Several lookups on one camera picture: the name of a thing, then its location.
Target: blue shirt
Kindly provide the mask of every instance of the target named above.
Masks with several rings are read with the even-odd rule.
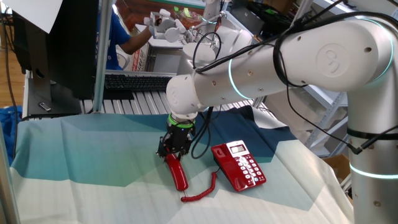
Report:
[[[100,30],[101,14],[98,14],[97,23],[97,43]],[[118,56],[116,54],[116,45],[122,45],[130,39],[130,35],[124,30],[123,26],[119,22],[118,16],[112,10],[111,17],[111,29],[109,32],[109,44],[108,44],[108,59],[106,61],[107,70],[122,70],[119,66]]]

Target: black keyboard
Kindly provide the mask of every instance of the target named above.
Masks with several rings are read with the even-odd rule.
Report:
[[[172,77],[128,77],[125,75],[105,75],[107,90],[165,91]]]

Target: floor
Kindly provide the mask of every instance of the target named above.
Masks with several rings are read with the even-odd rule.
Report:
[[[19,65],[16,55],[12,51],[9,51],[8,56],[12,92],[16,104],[22,105],[24,100],[25,76],[21,72],[21,66]],[[0,108],[12,106],[6,74],[6,51],[0,48]]]

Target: robotic arm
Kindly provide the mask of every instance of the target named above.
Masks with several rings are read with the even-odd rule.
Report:
[[[348,134],[360,146],[398,123],[398,30],[378,18],[340,21],[288,36],[280,47],[286,77],[278,76],[274,48],[263,45],[204,73],[178,75],[167,86],[168,133],[158,154],[189,151],[198,111],[316,85],[348,95]],[[192,59],[193,52],[187,54]],[[386,134],[361,154],[350,153],[356,223],[398,220],[397,134]]]

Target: computer monitor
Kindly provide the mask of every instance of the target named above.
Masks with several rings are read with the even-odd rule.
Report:
[[[13,18],[17,59],[33,73],[28,114],[80,114],[79,98],[93,97],[98,0],[63,0],[49,34],[15,11]]]

